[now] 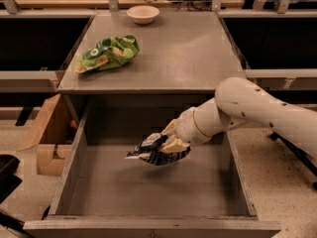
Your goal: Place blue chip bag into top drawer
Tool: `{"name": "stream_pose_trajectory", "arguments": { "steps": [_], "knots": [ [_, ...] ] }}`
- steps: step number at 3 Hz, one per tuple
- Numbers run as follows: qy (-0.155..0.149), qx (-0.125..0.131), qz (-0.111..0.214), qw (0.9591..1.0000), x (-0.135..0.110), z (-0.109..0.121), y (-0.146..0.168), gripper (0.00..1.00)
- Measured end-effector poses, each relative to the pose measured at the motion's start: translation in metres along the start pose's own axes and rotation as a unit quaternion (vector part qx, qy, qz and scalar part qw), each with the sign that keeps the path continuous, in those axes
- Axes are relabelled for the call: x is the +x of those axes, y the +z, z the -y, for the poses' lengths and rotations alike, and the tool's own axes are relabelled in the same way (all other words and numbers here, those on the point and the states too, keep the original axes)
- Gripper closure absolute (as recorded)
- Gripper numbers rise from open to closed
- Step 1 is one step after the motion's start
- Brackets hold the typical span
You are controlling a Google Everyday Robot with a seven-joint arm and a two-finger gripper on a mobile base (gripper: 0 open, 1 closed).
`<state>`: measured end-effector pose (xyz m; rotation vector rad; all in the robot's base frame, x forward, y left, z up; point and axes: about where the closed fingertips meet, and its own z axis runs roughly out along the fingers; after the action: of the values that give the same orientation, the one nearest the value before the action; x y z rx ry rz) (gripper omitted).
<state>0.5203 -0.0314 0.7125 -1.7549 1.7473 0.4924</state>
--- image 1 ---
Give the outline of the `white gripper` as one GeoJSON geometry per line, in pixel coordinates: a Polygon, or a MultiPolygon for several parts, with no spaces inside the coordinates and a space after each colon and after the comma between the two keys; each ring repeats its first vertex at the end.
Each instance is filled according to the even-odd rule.
{"type": "Polygon", "coordinates": [[[161,152],[170,154],[185,151],[190,145],[202,145],[211,137],[203,134],[195,121],[196,107],[183,111],[177,119],[172,119],[161,131],[163,135],[170,136],[158,148],[161,152]]]}

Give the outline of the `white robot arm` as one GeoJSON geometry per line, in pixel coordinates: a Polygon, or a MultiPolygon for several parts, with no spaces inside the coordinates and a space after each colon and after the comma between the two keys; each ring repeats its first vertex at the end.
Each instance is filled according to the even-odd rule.
{"type": "Polygon", "coordinates": [[[317,158],[317,112],[281,101],[241,77],[223,80],[212,99],[183,111],[163,132],[184,143],[201,145],[247,122],[268,127],[317,158]]]}

